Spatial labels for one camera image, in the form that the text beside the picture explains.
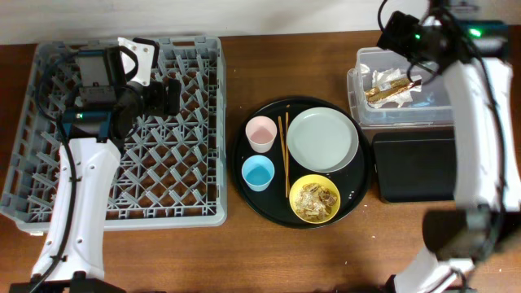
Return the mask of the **white napkin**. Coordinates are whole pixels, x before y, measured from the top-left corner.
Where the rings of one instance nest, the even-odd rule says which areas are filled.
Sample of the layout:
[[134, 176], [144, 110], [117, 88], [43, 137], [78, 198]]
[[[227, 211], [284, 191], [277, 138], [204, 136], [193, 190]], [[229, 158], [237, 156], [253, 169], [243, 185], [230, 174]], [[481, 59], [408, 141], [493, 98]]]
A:
[[[367, 90], [370, 90], [371, 88], [373, 88], [377, 85], [381, 85], [387, 81], [393, 81], [393, 80], [396, 80], [399, 78], [407, 77], [407, 75], [404, 72], [402, 72], [399, 68], [391, 68], [391, 69], [384, 70], [384, 71], [378, 71], [378, 70], [370, 70], [369, 66], [362, 64], [360, 66], [360, 69], [361, 69], [361, 76], [369, 79], [366, 82], [366, 84], [362, 86], [365, 101], [366, 101], [365, 92]], [[413, 93], [418, 94], [421, 92], [422, 92], [422, 84], [412, 88], [411, 90], [391, 96], [390, 98], [385, 98], [377, 103], [368, 103], [367, 101], [366, 101], [366, 103], [370, 108], [373, 108], [373, 109], [400, 108], [400, 107], [403, 107], [406, 103], [413, 102]]]

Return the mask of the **pink plastic cup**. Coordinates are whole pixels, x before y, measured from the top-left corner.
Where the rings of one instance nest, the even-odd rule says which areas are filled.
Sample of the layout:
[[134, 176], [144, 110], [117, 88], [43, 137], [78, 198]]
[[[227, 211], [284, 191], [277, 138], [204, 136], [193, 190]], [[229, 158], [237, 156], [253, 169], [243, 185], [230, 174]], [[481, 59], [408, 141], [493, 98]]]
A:
[[267, 116], [251, 118], [245, 127], [245, 134], [251, 148], [257, 153], [266, 153], [274, 144], [278, 135], [278, 127]]

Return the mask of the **blue plastic cup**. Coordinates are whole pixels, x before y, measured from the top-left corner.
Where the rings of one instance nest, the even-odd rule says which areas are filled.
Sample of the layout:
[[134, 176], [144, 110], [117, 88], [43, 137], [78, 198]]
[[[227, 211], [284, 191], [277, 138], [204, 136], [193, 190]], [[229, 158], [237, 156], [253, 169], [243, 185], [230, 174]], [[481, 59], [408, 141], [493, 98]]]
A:
[[241, 174], [251, 190], [261, 192], [266, 190], [273, 180], [275, 167], [268, 157], [253, 155], [243, 163]]

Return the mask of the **yellow bowl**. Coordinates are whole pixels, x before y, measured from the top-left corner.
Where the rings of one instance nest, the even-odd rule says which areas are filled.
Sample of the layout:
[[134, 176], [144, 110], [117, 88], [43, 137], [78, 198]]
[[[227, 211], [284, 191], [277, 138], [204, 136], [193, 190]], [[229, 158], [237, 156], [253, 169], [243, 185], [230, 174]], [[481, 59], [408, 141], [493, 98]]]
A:
[[289, 191], [291, 210], [304, 222], [319, 225], [339, 212], [340, 192], [327, 177], [310, 174], [299, 178]]

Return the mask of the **food scraps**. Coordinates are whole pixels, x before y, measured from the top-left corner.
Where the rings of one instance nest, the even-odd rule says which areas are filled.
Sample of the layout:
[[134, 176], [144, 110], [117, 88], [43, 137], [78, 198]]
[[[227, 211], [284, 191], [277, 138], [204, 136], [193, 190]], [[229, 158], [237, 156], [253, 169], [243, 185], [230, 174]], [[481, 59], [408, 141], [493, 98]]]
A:
[[337, 200], [337, 195], [325, 186], [309, 183], [296, 196], [296, 213], [308, 221], [321, 221], [331, 214]]

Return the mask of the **gold snack wrapper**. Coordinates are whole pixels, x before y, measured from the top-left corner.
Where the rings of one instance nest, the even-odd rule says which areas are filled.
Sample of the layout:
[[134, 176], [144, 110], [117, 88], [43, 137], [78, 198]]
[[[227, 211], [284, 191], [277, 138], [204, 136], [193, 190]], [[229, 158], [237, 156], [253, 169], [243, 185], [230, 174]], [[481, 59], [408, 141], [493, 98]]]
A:
[[411, 80], [407, 77], [399, 78], [393, 81], [384, 82], [365, 92], [366, 101], [368, 103], [377, 103], [385, 98], [403, 93], [422, 84], [420, 76], [413, 76]]

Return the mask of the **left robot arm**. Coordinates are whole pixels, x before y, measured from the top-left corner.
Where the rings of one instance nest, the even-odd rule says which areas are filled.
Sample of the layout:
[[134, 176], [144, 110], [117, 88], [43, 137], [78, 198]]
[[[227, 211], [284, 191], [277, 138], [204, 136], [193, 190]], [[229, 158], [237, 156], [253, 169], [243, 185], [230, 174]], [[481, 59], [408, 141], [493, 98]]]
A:
[[81, 74], [62, 114], [50, 116], [61, 140], [59, 184], [46, 242], [31, 279], [11, 292], [118, 292], [104, 280], [103, 233], [112, 180], [125, 139], [142, 115], [175, 116], [181, 83], [153, 81], [159, 45], [149, 39], [119, 38], [115, 46], [84, 46], [48, 66], [34, 92], [59, 65], [74, 61]]

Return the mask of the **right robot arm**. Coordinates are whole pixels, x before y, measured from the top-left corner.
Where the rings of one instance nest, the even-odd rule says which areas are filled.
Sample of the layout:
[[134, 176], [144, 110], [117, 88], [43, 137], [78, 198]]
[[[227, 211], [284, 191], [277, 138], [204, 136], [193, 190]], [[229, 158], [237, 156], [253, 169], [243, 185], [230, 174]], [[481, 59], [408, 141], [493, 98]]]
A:
[[456, 280], [468, 291], [471, 272], [520, 231], [508, 28], [499, 20], [459, 20], [442, 5], [427, 15], [433, 24], [395, 11], [381, 24], [378, 45], [413, 66], [437, 66], [434, 76], [443, 80], [453, 111], [456, 207], [425, 214], [423, 248], [388, 279], [390, 292], [444, 292]]

